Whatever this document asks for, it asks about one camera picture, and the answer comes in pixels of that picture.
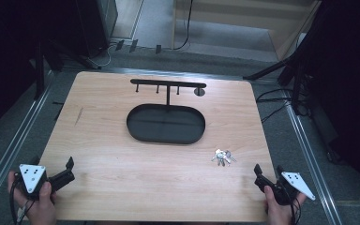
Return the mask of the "light wooden furniture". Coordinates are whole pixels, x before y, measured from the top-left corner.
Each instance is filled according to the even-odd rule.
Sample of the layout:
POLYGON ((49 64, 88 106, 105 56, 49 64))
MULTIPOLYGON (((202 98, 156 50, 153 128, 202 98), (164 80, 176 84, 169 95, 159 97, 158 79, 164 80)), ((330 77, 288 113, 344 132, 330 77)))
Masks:
POLYGON ((177 19, 267 29, 277 58, 284 59, 309 29, 321 0, 172 0, 172 47, 177 19))

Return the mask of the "dark cabinet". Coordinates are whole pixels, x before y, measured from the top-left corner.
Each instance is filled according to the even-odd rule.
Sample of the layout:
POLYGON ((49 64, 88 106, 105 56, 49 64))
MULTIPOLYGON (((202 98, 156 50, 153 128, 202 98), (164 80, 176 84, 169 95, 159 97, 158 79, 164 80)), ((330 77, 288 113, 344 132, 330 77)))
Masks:
POLYGON ((113 35, 118 11, 115 0, 75 0, 81 23, 81 55, 106 50, 113 35))

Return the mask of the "person's right hand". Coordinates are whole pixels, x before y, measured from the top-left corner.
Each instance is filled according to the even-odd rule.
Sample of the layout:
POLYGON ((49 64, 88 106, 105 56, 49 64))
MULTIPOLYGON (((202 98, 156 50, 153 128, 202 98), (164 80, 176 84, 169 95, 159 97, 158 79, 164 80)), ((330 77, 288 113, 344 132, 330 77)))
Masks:
POLYGON ((307 196, 298 193, 293 205, 280 205, 275 199, 273 190, 269 186, 264 187, 265 210, 267 213, 267 225, 294 225, 296 212, 301 208, 307 196))

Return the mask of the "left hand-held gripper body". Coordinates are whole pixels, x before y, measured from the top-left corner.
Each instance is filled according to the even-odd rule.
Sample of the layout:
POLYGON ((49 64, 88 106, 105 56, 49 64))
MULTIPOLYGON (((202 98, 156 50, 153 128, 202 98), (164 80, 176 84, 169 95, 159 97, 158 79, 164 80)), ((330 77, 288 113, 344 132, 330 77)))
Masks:
POLYGON ((22 179, 22 190, 28 200, 38 201, 39 192, 45 182, 49 182, 52 187, 52 193, 63 188, 75 180, 71 168, 66 168, 59 174, 48 177, 46 168, 40 165, 21 164, 19 166, 22 179))

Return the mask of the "black key holder stand with tray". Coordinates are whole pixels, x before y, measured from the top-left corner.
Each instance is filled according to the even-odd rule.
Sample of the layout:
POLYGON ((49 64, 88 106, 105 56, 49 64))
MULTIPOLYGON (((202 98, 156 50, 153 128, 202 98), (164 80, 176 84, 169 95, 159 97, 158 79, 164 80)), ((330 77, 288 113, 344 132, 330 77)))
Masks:
POLYGON ((136 140, 147 143, 192 144, 197 142, 205 131, 205 118, 195 108, 171 104, 171 88, 179 94, 181 87, 194 88, 198 97, 204 95, 203 82, 175 82, 159 80, 131 79, 139 92, 140 85, 166 87, 166 103, 145 103, 134 107, 127 115, 127 130, 136 140))

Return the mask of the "bunch of silver keys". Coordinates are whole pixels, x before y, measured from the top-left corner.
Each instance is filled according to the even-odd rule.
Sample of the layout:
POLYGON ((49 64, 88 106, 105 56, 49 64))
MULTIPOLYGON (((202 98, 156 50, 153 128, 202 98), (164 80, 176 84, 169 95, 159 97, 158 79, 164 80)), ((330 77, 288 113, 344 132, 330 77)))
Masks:
POLYGON ((217 149, 212 161, 216 161, 218 166, 230 166, 236 159, 233 157, 233 154, 229 150, 217 149))

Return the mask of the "metal floor rail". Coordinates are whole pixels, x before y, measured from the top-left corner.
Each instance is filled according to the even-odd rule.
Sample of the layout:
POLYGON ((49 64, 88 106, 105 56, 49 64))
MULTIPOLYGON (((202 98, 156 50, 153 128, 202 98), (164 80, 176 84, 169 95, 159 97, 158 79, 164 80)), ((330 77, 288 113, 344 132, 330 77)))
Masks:
POLYGON ((323 177, 323 173, 318 164, 318 161, 315 158, 313 149, 311 147, 305 129, 302 125, 300 117, 295 114, 291 106, 287 107, 287 113, 292 122, 292 126, 295 131, 297 140, 299 141, 300 147, 302 149, 302 153, 304 155, 314 186, 316 188, 317 199, 319 199, 321 202, 323 211, 326 214, 329 224, 343 225, 342 219, 338 212, 338 208, 332 197, 332 193, 323 177))
POLYGON ((48 84, 40 96, 35 98, 34 86, 31 86, 31 90, 26 91, 0 120, 0 188, 38 118, 51 88, 48 84))

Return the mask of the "person's left hand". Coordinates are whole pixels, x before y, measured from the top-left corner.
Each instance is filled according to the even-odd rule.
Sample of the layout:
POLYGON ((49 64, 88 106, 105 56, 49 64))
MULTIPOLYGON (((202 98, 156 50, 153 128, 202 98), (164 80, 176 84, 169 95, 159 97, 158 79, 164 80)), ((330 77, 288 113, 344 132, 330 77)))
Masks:
POLYGON ((26 216, 31 225, 56 225, 56 208, 52 199, 56 197, 52 193, 52 185, 45 182, 39 191, 39 200, 30 203, 27 198, 17 188, 13 191, 13 198, 19 206, 26 206, 28 212, 26 216))

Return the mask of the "black metal stand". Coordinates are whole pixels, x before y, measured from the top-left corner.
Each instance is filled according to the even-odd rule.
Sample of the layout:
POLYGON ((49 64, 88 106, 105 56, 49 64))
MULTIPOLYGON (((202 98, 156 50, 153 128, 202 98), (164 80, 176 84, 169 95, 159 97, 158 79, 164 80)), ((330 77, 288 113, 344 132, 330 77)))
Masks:
POLYGON ((35 74, 36 74, 36 93, 35 99, 41 98, 45 91, 44 62, 47 62, 53 70, 61 70, 64 66, 59 53, 67 55, 79 64, 88 69, 96 69, 91 63, 81 58, 71 49, 51 39, 39 39, 35 48, 35 74))
POLYGON ((282 72, 277 78, 277 83, 280 86, 286 86, 290 82, 292 85, 291 107, 296 115, 301 115, 300 106, 302 105, 300 98, 301 84, 304 72, 304 60, 308 51, 308 44, 302 40, 295 51, 287 58, 275 63, 273 66, 267 67, 252 75, 244 76, 243 79, 247 81, 256 81, 269 73, 282 68, 282 72))

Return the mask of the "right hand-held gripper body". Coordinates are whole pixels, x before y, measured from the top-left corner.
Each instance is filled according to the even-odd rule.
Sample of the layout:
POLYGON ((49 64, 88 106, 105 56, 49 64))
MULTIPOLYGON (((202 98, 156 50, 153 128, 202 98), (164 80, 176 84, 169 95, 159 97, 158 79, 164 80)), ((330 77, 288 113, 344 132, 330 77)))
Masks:
POLYGON ((305 194, 312 201, 316 200, 303 177, 298 172, 284 172, 283 178, 276 183, 271 182, 263 174, 256 175, 254 184, 264 193, 264 187, 269 186, 275 195, 275 199, 280 205, 290 205, 296 199, 298 193, 305 194))

